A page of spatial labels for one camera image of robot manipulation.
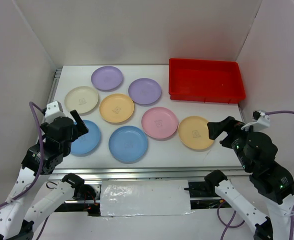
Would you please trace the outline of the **orange plate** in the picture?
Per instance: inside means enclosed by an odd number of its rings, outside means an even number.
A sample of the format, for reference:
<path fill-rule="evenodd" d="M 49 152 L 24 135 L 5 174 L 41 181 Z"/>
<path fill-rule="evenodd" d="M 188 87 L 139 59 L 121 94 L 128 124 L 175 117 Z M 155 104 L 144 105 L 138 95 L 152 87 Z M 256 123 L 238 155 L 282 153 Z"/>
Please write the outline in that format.
<path fill-rule="evenodd" d="M 178 125 L 181 142 L 193 150 L 205 150 L 213 144 L 209 139 L 208 121 L 200 116 L 184 118 Z"/>
<path fill-rule="evenodd" d="M 134 109 L 133 100 L 121 93 L 114 93 L 105 97 L 99 105 L 101 117 L 113 124 L 127 121 L 133 115 Z"/>

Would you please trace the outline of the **blue plate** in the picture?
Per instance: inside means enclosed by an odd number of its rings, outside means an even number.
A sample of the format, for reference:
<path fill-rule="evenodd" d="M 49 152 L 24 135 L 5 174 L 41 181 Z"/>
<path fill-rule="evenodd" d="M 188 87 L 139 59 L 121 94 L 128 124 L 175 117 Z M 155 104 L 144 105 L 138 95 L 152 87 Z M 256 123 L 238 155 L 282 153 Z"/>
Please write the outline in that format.
<path fill-rule="evenodd" d="M 85 156 L 94 151 L 101 140 L 101 132 L 97 124 L 90 120 L 83 121 L 88 128 L 88 133 L 79 137 L 71 144 L 71 154 Z"/>
<path fill-rule="evenodd" d="M 145 155 L 148 139 L 140 128 L 126 125 L 111 134 L 108 147 L 116 160 L 124 164 L 133 164 Z"/>

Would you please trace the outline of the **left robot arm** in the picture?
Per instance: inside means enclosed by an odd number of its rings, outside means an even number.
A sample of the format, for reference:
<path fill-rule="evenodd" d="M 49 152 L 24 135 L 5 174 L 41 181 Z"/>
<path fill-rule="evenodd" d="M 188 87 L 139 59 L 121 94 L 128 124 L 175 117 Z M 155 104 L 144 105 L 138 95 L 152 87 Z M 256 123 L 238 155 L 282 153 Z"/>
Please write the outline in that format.
<path fill-rule="evenodd" d="M 32 239 L 39 225 L 65 200 L 85 195 L 84 179 L 69 173 L 46 197 L 33 204 L 49 175 L 70 154 L 72 142 L 88 133 L 76 110 L 70 112 L 72 118 L 62 114 L 52 121 L 49 111 L 49 107 L 44 110 L 46 122 L 36 124 L 39 140 L 27 150 L 14 187 L 0 204 L 0 240 Z"/>

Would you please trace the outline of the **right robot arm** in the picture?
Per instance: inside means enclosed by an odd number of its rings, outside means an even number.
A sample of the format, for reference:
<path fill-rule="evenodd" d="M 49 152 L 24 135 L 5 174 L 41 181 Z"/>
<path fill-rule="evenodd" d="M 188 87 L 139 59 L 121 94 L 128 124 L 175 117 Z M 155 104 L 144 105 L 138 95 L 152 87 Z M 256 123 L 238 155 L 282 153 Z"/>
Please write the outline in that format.
<path fill-rule="evenodd" d="M 221 122 L 209 122 L 207 127 L 211 140 L 227 134 L 220 144 L 235 152 L 269 213 L 255 208 L 220 170 L 205 176 L 204 189 L 210 196 L 222 197 L 249 226 L 254 239 L 294 240 L 294 178 L 276 162 L 278 148 L 267 134 L 255 130 L 258 125 L 270 125 L 266 113 L 248 124 L 229 116 Z"/>

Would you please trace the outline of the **purple plate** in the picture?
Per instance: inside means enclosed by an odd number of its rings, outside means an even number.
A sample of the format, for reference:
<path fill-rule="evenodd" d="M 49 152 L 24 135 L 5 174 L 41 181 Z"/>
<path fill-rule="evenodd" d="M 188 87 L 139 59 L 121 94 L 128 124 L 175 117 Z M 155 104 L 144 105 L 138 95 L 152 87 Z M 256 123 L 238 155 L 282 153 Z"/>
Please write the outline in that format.
<path fill-rule="evenodd" d="M 102 66 L 91 75 L 91 83 L 101 91 L 111 91 L 123 82 L 123 73 L 114 66 Z"/>
<path fill-rule="evenodd" d="M 135 103 L 150 105 L 159 99 L 162 89 L 153 79 L 139 78 L 130 84 L 128 94 Z"/>

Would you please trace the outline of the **pink plate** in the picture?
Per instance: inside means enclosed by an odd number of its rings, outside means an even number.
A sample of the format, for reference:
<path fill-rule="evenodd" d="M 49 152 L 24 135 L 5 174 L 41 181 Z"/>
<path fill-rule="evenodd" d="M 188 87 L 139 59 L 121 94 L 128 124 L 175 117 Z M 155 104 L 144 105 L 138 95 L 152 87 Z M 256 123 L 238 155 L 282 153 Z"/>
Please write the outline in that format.
<path fill-rule="evenodd" d="M 176 115 L 165 107 L 153 107 L 141 119 L 144 132 L 154 139 L 169 138 L 177 130 L 178 123 Z"/>

